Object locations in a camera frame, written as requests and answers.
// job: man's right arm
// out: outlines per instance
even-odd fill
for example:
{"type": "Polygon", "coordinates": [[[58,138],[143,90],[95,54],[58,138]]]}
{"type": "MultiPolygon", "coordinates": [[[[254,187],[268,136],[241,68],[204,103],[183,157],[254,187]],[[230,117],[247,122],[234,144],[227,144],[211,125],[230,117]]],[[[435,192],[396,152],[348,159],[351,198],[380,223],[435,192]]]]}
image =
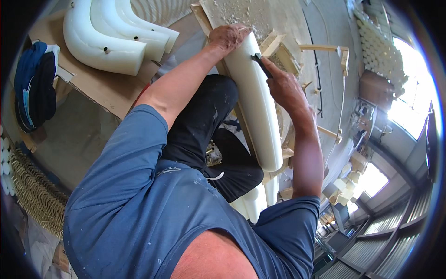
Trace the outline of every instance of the man's right arm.
{"type": "Polygon", "coordinates": [[[316,126],[316,113],[308,104],[305,94],[294,75],[279,70],[274,63],[262,57],[273,75],[268,86],[274,100],[291,117],[296,130],[293,156],[293,196],[321,197],[324,163],[316,126]]]}

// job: man's neck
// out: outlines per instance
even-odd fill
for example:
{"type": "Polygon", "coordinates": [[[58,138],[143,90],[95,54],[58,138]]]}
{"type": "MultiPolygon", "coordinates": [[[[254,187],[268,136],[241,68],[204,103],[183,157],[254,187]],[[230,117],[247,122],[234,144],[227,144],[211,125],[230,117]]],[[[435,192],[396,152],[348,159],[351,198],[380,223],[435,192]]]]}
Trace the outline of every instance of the man's neck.
{"type": "Polygon", "coordinates": [[[170,278],[258,277],[248,258],[231,235],[226,232],[208,230],[189,244],[170,278]]]}

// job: white drawstring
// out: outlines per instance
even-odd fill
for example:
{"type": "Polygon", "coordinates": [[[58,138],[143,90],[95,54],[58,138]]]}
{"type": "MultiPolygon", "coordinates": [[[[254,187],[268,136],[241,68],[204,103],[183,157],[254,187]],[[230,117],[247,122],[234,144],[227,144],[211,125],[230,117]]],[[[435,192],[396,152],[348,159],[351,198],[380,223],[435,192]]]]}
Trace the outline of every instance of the white drawstring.
{"type": "Polygon", "coordinates": [[[222,171],[222,173],[219,176],[215,177],[215,178],[206,178],[206,179],[207,180],[218,180],[218,179],[222,178],[223,175],[224,175],[224,171],[222,171]]]}

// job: printed logo on shirt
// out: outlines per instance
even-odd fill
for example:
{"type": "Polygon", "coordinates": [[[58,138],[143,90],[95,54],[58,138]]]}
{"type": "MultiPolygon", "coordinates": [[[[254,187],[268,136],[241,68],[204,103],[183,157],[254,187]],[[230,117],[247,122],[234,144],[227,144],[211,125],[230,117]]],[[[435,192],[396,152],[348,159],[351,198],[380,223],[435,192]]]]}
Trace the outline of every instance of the printed logo on shirt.
{"type": "Polygon", "coordinates": [[[163,169],[162,171],[157,172],[157,177],[160,176],[163,173],[166,173],[166,172],[171,173],[173,171],[181,171],[181,168],[179,168],[179,167],[168,167],[166,169],[163,169]]]}

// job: folded fabric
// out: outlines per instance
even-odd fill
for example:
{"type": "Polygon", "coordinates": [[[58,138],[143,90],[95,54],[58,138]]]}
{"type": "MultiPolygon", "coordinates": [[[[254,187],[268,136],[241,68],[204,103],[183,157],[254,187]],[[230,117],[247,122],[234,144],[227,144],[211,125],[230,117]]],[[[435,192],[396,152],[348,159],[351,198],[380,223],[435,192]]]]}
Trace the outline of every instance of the folded fabric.
{"type": "Polygon", "coordinates": [[[14,90],[16,91],[16,99],[18,101],[17,107],[19,109],[19,115],[24,117],[21,121],[19,121],[19,119],[17,121],[23,122],[25,126],[30,128],[32,128],[32,125],[26,117],[25,106],[23,104],[23,90],[29,88],[29,83],[35,75],[37,66],[40,63],[40,58],[47,48],[48,45],[44,42],[34,42],[30,49],[25,50],[22,53],[14,77],[14,90]]]}
{"type": "Polygon", "coordinates": [[[54,53],[45,53],[31,80],[26,105],[30,123],[33,123],[34,127],[41,126],[56,112],[56,91],[53,87],[55,75],[54,53]]]}
{"type": "Polygon", "coordinates": [[[59,52],[58,45],[34,41],[20,57],[14,79],[15,107],[17,122],[26,133],[54,116],[56,93],[52,85],[59,52]]]}

